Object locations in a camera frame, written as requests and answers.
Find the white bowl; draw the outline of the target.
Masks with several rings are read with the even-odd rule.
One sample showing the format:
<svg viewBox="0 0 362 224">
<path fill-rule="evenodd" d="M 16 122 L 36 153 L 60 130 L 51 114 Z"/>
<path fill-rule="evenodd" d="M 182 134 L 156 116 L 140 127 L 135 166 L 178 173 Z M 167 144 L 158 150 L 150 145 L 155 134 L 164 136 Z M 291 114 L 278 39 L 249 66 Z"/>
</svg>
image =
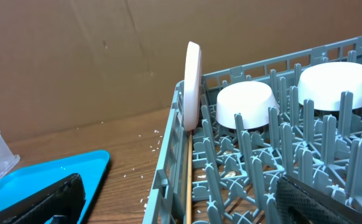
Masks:
<svg viewBox="0 0 362 224">
<path fill-rule="evenodd" d="M 341 93 L 353 94 L 352 108 L 362 108 L 362 64 L 327 62 L 306 68 L 298 82 L 299 103 L 314 101 L 314 109 L 339 111 Z"/>
</svg>

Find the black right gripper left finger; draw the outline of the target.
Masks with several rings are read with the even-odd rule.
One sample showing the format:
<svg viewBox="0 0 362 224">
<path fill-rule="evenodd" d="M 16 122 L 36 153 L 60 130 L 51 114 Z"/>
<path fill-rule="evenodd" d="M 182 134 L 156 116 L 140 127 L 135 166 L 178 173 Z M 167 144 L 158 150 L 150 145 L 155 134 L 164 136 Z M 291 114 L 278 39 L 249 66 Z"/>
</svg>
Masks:
<svg viewBox="0 0 362 224">
<path fill-rule="evenodd" d="M 80 174 L 73 173 L 0 211 L 0 224 L 77 223 L 85 205 Z"/>
</svg>

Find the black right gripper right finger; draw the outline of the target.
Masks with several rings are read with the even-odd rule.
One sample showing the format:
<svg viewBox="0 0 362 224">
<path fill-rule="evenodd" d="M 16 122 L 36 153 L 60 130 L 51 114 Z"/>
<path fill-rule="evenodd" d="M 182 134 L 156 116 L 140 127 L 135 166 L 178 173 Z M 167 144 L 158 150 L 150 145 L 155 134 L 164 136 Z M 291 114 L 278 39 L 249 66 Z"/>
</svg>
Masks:
<svg viewBox="0 0 362 224">
<path fill-rule="evenodd" d="M 277 181 L 276 204 L 281 223 L 362 224 L 362 213 L 289 175 Z"/>
</svg>

